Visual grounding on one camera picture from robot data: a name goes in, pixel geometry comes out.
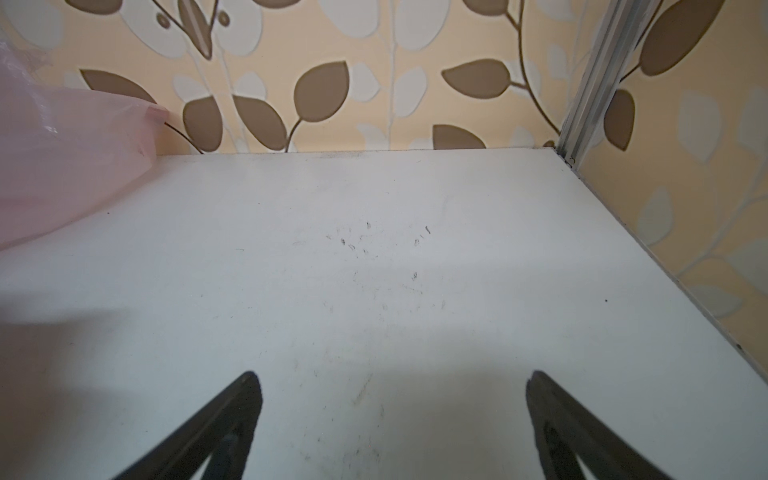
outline brown leaf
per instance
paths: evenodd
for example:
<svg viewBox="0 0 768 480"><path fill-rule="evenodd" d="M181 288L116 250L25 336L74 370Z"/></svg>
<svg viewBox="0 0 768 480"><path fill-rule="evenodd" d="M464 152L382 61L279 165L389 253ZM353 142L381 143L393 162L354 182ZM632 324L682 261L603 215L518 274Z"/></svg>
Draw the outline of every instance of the brown leaf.
<svg viewBox="0 0 768 480"><path fill-rule="evenodd" d="M258 98L237 95L232 98L245 127L264 147L270 150L286 147L286 126L272 105Z"/></svg>
<svg viewBox="0 0 768 480"><path fill-rule="evenodd" d="M453 125L432 125L432 146L435 150L485 148L474 134Z"/></svg>
<svg viewBox="0 0 768 480"><path fill-rule="evenodd" d="M499 60L483 58L442 71L445 82L472 98L496 98L511 81L509 70Z"/></svg>
<svg viewBox="0 0 768 480"><path fill-rule="evenodd" d="M71 7L94 15L109 15L120 10L123 0L65 0Z"/></svg>
<svg viewBox="0 0 768 480"><path fill-rule="evenodd" d="M106 91L110 94L136 97L154 104L157 103L146 90L120 75L102 70L80 70L80 73L91 90Z"/></svg>
<svg viewBox="0 0 768 480"><path fill-rule="evenodd" d="M299 0L253 0L264 8L285 8L299 3Z"/></svg>
<svg viewBox="0 0 768 480"><path fill-rule="evenodd" d="M192 100L184 105L181 119L195 147L202 151L214 151L219 147L223 124L219 105L213 97Z"/></svg>
<svg viewBox="0 0 768 480"><path fill-rule="evenodd" d="M464 0L464 5L474 13L495 17L507 13L509 0Z"/></svg>
<svg viewBox="0 0 768 480"><path fill-rule="evenodd" d="M634 99L626 90L616 90L603 117L605 137L626 151L634 129Z"/></svg>
<svg viewBox="0 0 768 480"><path fill-rule="evenodd" d="M334 61L311 68L299 78L293 89L293 103L302 120L323 121L341 108L348 91L346 62Z"/></svg>
<svg viewBox="0 0 768 480"><path fill-rule="evenodd" d="M184 33L192 41L203 58L210 60L214 54L213 43L210 38L210 26L205 14L200 10L197 0L178 0L179 17Z"/></svg>
<svg viewBox="0 0 768 480"><path fill-rule="evenodd" d="M680 0L650 28L640 52L646 75L664 73L693 50L717 17L725 0Z"/></svg>

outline scratch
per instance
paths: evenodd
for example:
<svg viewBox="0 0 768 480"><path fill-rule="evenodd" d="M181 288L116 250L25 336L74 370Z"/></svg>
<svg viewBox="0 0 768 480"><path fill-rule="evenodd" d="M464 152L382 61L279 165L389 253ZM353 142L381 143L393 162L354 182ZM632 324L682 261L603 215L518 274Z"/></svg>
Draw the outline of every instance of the scratch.
<svg viewBox="0 0 768 480"><path fill-rule="evenodd" d="M400 286L401 286L402 288L406 289L406 290L411 290L411 291L413 291L413 292L416 292L416 293L418 293L419 295L424 295L424 292L422 292L421 290L417 290L417 289L415 289L415 288L411 288L410 286L407 286L407 285L405 285L404 283L402 283Z"/></svg>
<svg viewBox="0 0 768 480"><path fill-rule="evenodd" d="M369 383L371 383L371 378L372 378L372 377L373 377L373 374L372 374L372 373L369 373L369 374L368 374L368 379L366 379L366 383L365 383L365 385L363 385L363 386L362 386L362 389L360 389L360 393L358 393L358 394L357 394L357 398L355 398L355 399L352 401L352 405L353 405L353 406L358 406L358 405L360 405L360 402L362 402L362 398L363 398L364 396L366 396L366 391L367 391L367 389L368 389L368 384L369 384Z"/></svg>

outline vine stem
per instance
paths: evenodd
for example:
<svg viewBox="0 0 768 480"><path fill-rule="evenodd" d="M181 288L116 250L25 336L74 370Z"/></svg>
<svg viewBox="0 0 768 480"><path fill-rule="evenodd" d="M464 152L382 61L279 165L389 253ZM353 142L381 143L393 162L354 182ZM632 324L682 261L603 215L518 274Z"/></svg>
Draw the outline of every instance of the vine stem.
<svg viewBox="0 0 768 480"><path fill-rule="evenodd" d="M632 67L631 70L629 70L627 73L625 73L624 76L619 79L619 83L624 81L624 79L626 77L629 77L630 75L632 75L634 73L634 71L637 70L638 68L640 68L640 62L638 62L637 65L635 65L634 67Z"/></svg>
<svg viewBox="0 0 768 480"><path fill-rule="evenodd" d="M210 23L208 24L208 32L212 32L214 30L214 25L216 24L216 14L219 12L219 0L216 0L214 2L214 9L210 13Z"/></svg>
<svg viewBox="0 0 768 480"><path fill-rule="evenodd" d="M395 53L397 45L395 44L395 6L392 0L389 4L389 106L386 118L386 140L389 142L389 149L392 150L392 124L395 122Z"/></svg>
<svg viewBox="0 0 768 480"><path fill-rule="evenodd" d="M719 229L717 229L717 232L712 236L712 240L710 241L709 245L701 251L698 255L696 255L696 258L688 262L682 269L680 269L679 272L677 272L677 277L680 277L690 269L694 268L701 260L704 260L705 258L708 258L712 254L712 250L717 247L717 245L720 244L721 241L723 241L723 238L725 238L726 234L730 231L730 228L733 226L734 223L736 223L736 220L739 219L739 216L746 208L747 206L751 205L755 201L759 201L762 197L766 197L765 195L757 198L751 198L752 193L754 193L755 189L757 189L757 186L760 184L760 181L765 176L766 171L768 170L768 157L764 157L760 161L760 165L757 167L757 171L755 172L755 176L752 178L749 187L746 189L746 192L744 193L744 197L739 202L739 205L736 207L736 209L733 210L733 213L728 217L728 220L726 220L725 223L723 223L722 226L720 226Z"/></svg>
<svg viewBox="0 0 768 480"><path fill-rule="evenodd" d="M212 39L212 45L218 48L219 50L219 62L221 65L221 69L224 72L224 78L227 80L227 93L229 94L229 101L234 102L234 96L233 96L234 84L232 83L232 78L230 76L230 69L227 66L227 60L224 56L224 49L221 48L221 45L219 45L216 42L215 38ZM245 143L246 147L248 147L248 136L245 133L245 124L243 123L243 119L240 118L240 112L237 112L237 123L240 125L240 135L242 135L240 139ZM234 139L232 140L232 142L234 143L235 150L237 150L237 142Z"/></svg>
<svg viewBox="0 0 768 480"><path fill-rule="evenodd" d="M573 86L573 76L576 72L576 67L578 64L576 63L576 50L578 50L578 41L581 39L581 28L584 26L584 16L587 14L587 8L589 7L589 0L584 0L584 4L581 6L581 14L578 16L578 23L576 27L576 38L574 39L574 49L571 51L571 65L568 69L568 80L566 81L566 85L568 88L565 91L565 111L571 110L571 103L573 101L573 98L571 97L571 87Z"/></svg>
<svg viewBox="0 0 768 480"><path fill-rule="evenodd" d="M541 114L542 117L547 121L550 127L552 127L552 130L555 131L558 135L560 134L560 129L555 127L554 123L552 123L552 120L549 119L549 116L544 112L544 109L541 108L541 105L538 103L538 99L536 98L536 95L533 93L533 88L531 88L531 82L528 81L528 75L525 73L525 62L523 62L523 9L525 7L525 0L520 0L520 23L518 24L518 55L520 57L520 73L523 76L523 82L525 82L525 88L528 90L528 93L531 95L531 100L533 100L534 105L536 105L536 109L538 110L538 113Z"/></svg>
<svg viewBox="0 0 768 480"><path fill-rule="evenodd" d="M659 2L659 5L656 5L656 10L654 10L654 13L650 16L650 20L648 20L648 23L645 25L645 28L643 28L643 32L640 33L640 37L637 39L637 44L634 46L635 48L640 46L640 43L643 41L643 38L645 38L645 34L648 33L648 30L650 29L651 24L654 23L654 19L656 18L656 15L658 15L659 10L661 10L661 4L664 3L664 0L661 0ZM640 67L640 62L637 63L634 67L632 67L631 70L629 70L626 74L624 74L623 77L619 80L619 83L624 81L626 77L629 77L631 74L634 73L635 70L637 70Z"/></svg>
<svg viewBox="0 0 768 480"><path fill-rule="evenodd" d="M513 27L515 27L515 30L520 31L520 25L515 21L515 19L512 17L512 15L509 14L509 12L504 12L505 17L507 17L507 20L509 20L509 23L512 24Z"/></svg>
<svg viewBox="0 0 768 480"><path fill-rule="evenodd" d="M290 133L288 134L288 140L286 140L286 150L285 153L288 153L288 149L290 148L290 141L293 138L293 134L296 132L296 128L301 123L301 118L296 121L295 124L293 124L293 128L290 129Z"/></svg>
<svg viewBox="0 0 768 480"><path fill-rule="evenodd" d="M197 148L197 145L193 144L192 140L190 140L190 138L187 135L181 133L181 131L178 128L174 127L173 125L169 124L168 122L165 122L165 126L170 128L171 130L175 131L176 133L178 133L184 140L188 141L190 143L190 145L192 145L192 148L197 150L198 154L202 154L203 153L203 151L200 148Z"/></svg>
<svg viewBox="0 0 768 480"><path fill-rule="evenodd" d="M208 90L208 93L210 94L210 96L213 97L214 100L216 100L216 95L217 94L215 94L214 90L210 87L210 84L208 83L208 79L206 78L205 74L203 73L203 69L200 68L200 62L197 61L197 57L195 56L195 52L194 51L190 51L189 46L187 46L187 54L192 59L192 63L194 63L195 70L197 70L197 74L200 75L200 79L203 81L203 84L205 85L206 90ZM232 145L236 145L235 144L235 134L232 133L232 128L230 127L229 122L224 117L224 114L221 112L221 110L219 110L219 115L221 115L221 124L223 125L224 130L227 131L227 133L230 136L230 140L232 140Z"/></svg>
<svg viewBox="0 0 768 480"><path fill-rule="evenodd" d="M163 5L160 5L160 3L157 0L152 0L152 3L154 3L154 6L156 6L157 9L160 10L163 13L163 15L165 15L168 18L168 20L171 20L173 23L175 23L176 26L178 28L181 28L182 31L184 30L183 25L179 23L179 21L173 15L171 15L168 10L163 8Z"/></svg>

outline white leaf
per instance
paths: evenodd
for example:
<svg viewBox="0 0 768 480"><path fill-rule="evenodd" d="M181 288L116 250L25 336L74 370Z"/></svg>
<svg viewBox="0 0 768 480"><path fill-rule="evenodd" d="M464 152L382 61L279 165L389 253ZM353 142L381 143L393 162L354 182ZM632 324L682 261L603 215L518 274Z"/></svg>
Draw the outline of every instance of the white leaf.
<svg viewBox="0 0 768 480"><path fill-rule="evenodd" d="M357 131L366 139L366 150L389 150L389 140L377 126L357 124Z"/></svg>
<svg viewBox="0 0 768 480"><path fill-rule="evenodd" d="M240 77L233 87L234 94L240 97L266 100L266 85L255 71L249 71Z"/></svg>
<svg viewBox="0 0 768 480"><path fill-rule="evenodd" d="M589 140L589 148L597 147L603 140L605 140L605 126L603 125L603 118L600 118L594 132L592 132L592 138Z"/></svg>
<svg viewBox="0 0 768 480"><path fill-rule="evenodd" d="M249 55L261 39L261 7L253 0L219 0L218 11L230 18L227 26L214 23L219 45L232 55Z"/></svg>
<svg viewBox="0 0 768 480"><path fill-rule="evenodd" d="M635 232L647 246L662 241L674 225L672 200L665 187L658 187L646 202L637 219Z"/></svg>
<svg viewBox="0 0 768 480"><path fill-rule="evenodd" d="M594 24L594 28L592 29L592 35L589 38L589 50L592 51L594 49L594 46L596 43L598 43L598 38L600 38L600 29L603 27L603 20L605 20L605 14L600 16L600 21L596 24Z"/></svg>
<svg viewBox="0 0 768 480"><path fill-rule="evenodd" d="M83 80L83 76L79 73L67 70L64 72L64 86L66 88L80 88L81 90L90 90L88 84Z"/></svg>
<svg viewBox="0 0 768 480"><path fill-rule="evenodd" d="M536 0L536 6L552 20L570 22L576 19L571 9L571 0Z"/></svg>
<svg viewBox="0 0 768 480"><path fill-rule="evenodd" d="M568 79L568 57L560 45L551 43L547 49L549 76L558 80Z"/></svg>
<svg viewBox="0 0 768 480"><path fill-rule="evenodd" d="M509 139L510 147L535 147L536 143L531 132L523 127L516 127Z"/></svg>
<svg viewBox="0 0 768 480"><path fill-rule="evenodd" d="M509 70L509 77L514 83L525 84L519 61L504 60L503 63L506 65L507 70ZM530 60L525 61L525 76L528 77L528 82L530 82L534 95L538 97L541 93L541 74L538 72L536 64ZM511 86L510 89L522 97L528 96L528 91L524 88Z"/></svg>
<svg viewBox="0 0 768 480"><path fill-rule="evenodd" d="M365 38L379 27L378 0L317 0L326 17L344 35Z"/></svg>
<svg viewBox="0 0 768 480"><path fill-rule="evenodd" d="M235 140L235 150L237 150L238 154L250 153L250 149L248 148L248 142L246 142L242 138L238 138L237 140Z"/></svg>
<svg viewBox="0 0 768 480"><path fill-rule="evenodd" d="M405 50L432 43L448 17L451 0L400 0L395 12L395 40Z"/></svg>
<svg viewBox="0 0 768 480"><path fill-rule="evenodd" d="M415 67L402 74L395 82L393 103L395 115L407 117L412 114L427 91L427 74L421 67Z"/></svg>
<svg viewBox="0 0 768 480"><path fill-rule="evenodd" d="M718 286L693 285L688 287L688 292L717 319L729 316L741 308L741 298Z"/></svg>
<svg viewBox="0 0 768 480"><path fill-rule="evenodd" d="M702 164L710 161L720 143L723 120L717 101L706 95L684 91L677 112L677 141Z"/></svg>
<svg viewBox="0 0 768 480"><path fill-rule="evenodd" d="M123 0L120 8L123 22L146 46L164 57L181 57L187 53L184 32L173 22L163 28L157 22L158 15L164 16L153 2L147 0Z"/></svg>
<svg viewBox="0 0 768 480"><path fill-rule="evenodd" d="M408 146L409 150L433 150L434 148L431 138L416 138Z"/></svg>
<svg viewBox="0 0 768 480"><path fill-rule="evenodd" d="M207 88L205 88L199 81L184 74L174 75L174 91L184 103L210 97Z"/></svg>
<svg viewBox="0 0 768 480"><path fill-rule="evenodd" d="M760 158L768 156L768 93L762 88L753 88L744 104L739 143Z"/></svg>
<svg viewBox="0 0 768 480"><path fill-rule="evenodd" d="M768 237L736 248L728 263L763 295L768 295Z"/></svg>
<svg viewBox="0 0 768 480"><path fill-rule="evenodd" d="M5 17L29 43L50 50L64 38L61 12L47 0L2 0Z"/></svg>
<svg viewBox="0 0 768 480"><path fill-rule="evenodd" d="M379 93L379 81L368 65L357 63L349 70L349 95L355 101L369 101Z"/></svg>

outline wallpaper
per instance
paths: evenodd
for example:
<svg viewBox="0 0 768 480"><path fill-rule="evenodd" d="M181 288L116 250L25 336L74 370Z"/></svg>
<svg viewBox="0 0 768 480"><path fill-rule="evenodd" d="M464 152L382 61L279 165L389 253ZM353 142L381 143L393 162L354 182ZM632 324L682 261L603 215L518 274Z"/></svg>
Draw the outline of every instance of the wallpaper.
<svg viewBox="0 0 768 480"><path fill-rule="evenodd" d="M768 370L768 0L665 0L581 173Z"/></svg>
<svg viewBox="0 0 768 480"><path fill-rule="evenodd" d="M608 0L0 0L46 84L157 102L161 154L552 145Z"/></svg>

